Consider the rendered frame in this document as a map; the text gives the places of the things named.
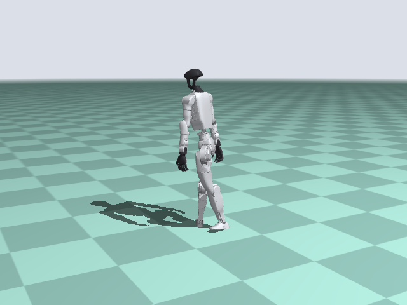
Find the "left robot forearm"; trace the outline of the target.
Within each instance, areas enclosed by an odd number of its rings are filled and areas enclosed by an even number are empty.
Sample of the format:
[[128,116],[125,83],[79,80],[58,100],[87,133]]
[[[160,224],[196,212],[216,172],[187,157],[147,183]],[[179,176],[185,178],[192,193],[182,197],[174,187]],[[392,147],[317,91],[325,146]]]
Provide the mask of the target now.
[[185,121],[179,123],[180,128],[180,141],[179,141],[179,152],[184,153],[184,148],[188,145],[188,127]]

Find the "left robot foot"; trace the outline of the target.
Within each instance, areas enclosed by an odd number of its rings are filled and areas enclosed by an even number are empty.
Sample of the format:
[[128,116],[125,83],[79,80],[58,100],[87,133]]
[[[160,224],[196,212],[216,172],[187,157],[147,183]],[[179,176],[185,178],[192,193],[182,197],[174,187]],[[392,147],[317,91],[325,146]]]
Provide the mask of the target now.
[[215,229],[229,229],[229,224],[226,222],[226,224],[222,224],[221,222],[218,222],[216,225],[210,227],[209,229],[215,230]]

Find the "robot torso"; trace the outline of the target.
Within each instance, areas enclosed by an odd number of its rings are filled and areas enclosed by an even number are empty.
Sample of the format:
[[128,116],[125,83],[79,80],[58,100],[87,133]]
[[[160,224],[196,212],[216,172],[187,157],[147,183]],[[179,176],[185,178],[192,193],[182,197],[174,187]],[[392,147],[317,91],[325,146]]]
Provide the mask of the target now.
[[207,146],[210,149],[211,154],[215,150],[214,140],[210,137],[210,134],[206,132],[206,129],[212,128],[212,106],[210,101],[210,95],[205,92],[191,92],[189,95],[195,96],[195,103],[191,108],[191,125],[193,130],[201,130],[197,133],[199,135],[198,148]]

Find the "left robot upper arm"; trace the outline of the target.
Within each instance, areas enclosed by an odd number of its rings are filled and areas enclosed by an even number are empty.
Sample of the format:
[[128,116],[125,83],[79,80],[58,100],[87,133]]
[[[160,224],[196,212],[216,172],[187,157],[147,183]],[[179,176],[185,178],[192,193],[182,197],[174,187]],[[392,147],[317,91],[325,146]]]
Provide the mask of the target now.
[[194,103],[195,103],[194,95],[187,95],[187,96],[184,96],[182,99],[183,117],[184,117],[183,121],[186,122],[188,128],[190,127],[190,121],[191,121],[191,108]]

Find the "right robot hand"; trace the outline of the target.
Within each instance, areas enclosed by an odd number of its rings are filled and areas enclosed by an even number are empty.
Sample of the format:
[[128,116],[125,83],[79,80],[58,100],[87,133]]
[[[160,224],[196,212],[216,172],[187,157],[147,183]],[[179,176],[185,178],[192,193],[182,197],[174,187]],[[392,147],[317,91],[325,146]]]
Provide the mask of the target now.
[[[216,163],[219,163],[220,161],[222,161],[223,160],[223,152],[222,152],[222,149],[220,148],[220,145],[221,145],[221,143],[220,143],[220,140],[218,139],[217,140],[217,145],[216,145],[216,151],[215,151],[215,154],[216,154],[216,159],[215,159],[215,161],[214,162],[216,162]],[[212,155],[212,158],[214,157],[214,155]],[[216,161],[217,160],[217,161]]]

